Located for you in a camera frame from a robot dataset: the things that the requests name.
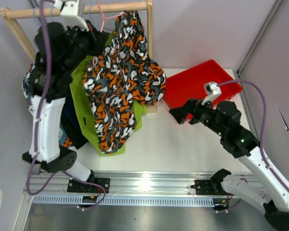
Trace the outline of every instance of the gray floor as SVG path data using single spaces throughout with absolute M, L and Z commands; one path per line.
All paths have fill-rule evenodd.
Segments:
M 273 231 L 252 206 L 241 202 L 228 214 L 211 208 L 101 205 L 89 211 L 34 205 L 25 231 Z

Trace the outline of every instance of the wooden post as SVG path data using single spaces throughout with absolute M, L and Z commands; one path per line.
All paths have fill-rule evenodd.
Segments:
M 148 23 L 148 52 L 149 57 L 153 58 L 153 3 L 152 0 L 147 0 L 147 23 Z M 146 104 L 147 113 L 155 113 L 158 111 L 158 105 L 156 102 Z
M 10 30 L 12 31 L 14 36 L 17 38 L 20 45 L 24 48 L 24 50 L 27 53 L 27 55 L 29 56 L 29 58 L 33 61 L 35 58 L 36 51 L 35 51 L 34 47 L 32 46 L 30 40 L 28 39 L 28 37 L 24 33 L 23 29 L 21 28 L 21 26 L 17 22 L 17 20 L 16 19 L 9 19 L 6 16 L 6 13 L 9 10 L 10 9 L 8 7 L 1 8 L 0 9 L 0 15 L 2 16 L 2 18 L 4 19 L 4 21 L 8 25 L 8 27 L 10 28 Z

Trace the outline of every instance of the patterned fabric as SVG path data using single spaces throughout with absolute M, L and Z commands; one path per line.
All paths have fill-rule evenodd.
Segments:
M 150 60 L 137 11 L 117 18 L 114 38 L 87 66 L 83 86 L 90 101 L 100 150 L 116 152 L 134 132 L 133 100 L 159 101 L 166 86 L 161 67 Z
M 25 75 L 23 82 L 22 82 L 22 89 L 23 89 L 25 99 L 28 100 L 29 102 L 31 102 L 30 100 L 32 97 L 32 92 L 30 91 L 30 88 L 29 88 L 30 87 L 29 86 L 29 77 L 30 77 L 31 71 L 34 68 L 35 68 L 35 65 L 31 64 L 29 67 L 29 70 L 26 72 L 26 75 Z M 28 110 L 31 113 L 31 115 L 33 116 L 33 107 L 31 104 L 29 105 Z M 60 124 L 60 130 L 59 130 L 59 134 L 58 134 L 58 140 L 59 140 L 60 146 L 67 147 L 67 148 L 74 147 L 73 143 L 67 137 L 66 132 L 64 131 L 64 128 L 61 124 Z

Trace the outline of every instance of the wooden rack base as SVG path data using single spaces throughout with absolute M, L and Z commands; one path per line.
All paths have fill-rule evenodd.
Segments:
M 141 11 L 147 10 L 147 23 L 148 23 L 148 52 L 149 57 L 153 57 L 153 14 L 152 14 L 152 0 L 141 1 L 141 2 L 127 2 L 127 3 L 114 3 L 114 4 L 101 4 L 103 12 L 121 12 L 121 11 Z M 44 14 L 46 17 L 50 16 L 51 8 L 44 9 Z M 90 5 L 85 6 L 84 14 L 88 13 L 100 13 L 97 5 L 90 7 Z M 31 44 L 30 40 L 24 33 L 23 29 L 17 22 L 17 19 L 32 18 L 33 10 L 18 10 L 11 11 L 8 7 L 3 7 L 0 9 L 0 14 L 4 19 L 5 23 L 8 25 L 20 45 L 23 47 L 27 55 L 31 60 L 35 58 L 35 49 Z M 34 11 L 35 17 L 40 17 L 40 10 L 36 9 Z M 60 10 L 54 8 L 52 11 L 52 16 L 60 16 Z M 158 111 L 156 102 L 147 104 L 147 113 L 154 113 Z

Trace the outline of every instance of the pink hanger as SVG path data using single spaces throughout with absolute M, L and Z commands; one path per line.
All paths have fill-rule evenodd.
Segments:
M 97 7 L 100 9 L 100 12 L 101 12 L 102 17 L 103 17 L 103 23 L 102 23 L 102 26 L 101 26 L 101 30 L 100 30 L 100 32 L 103 31 L 103 28 L 104 28 L 104 24 L 105 24 L 105 20 L 106 20 L 106 19 L 116 18 L 116 17 L 118 17 L 118 16 L 121 16 L 121 15 L 126 14 L 125 12 L 121 12 L 121 13 L 118 14 L 118 15 L 111 16 L 111 17 L 106 18 L 105 15 L 104 15 L 104 13 L 103 13 L 103 11 L 102 11 L 101 5 L 100 5 L 100 3 L 99 3 L 98 0 L 96 0 L 96 4 L 97 4 Z

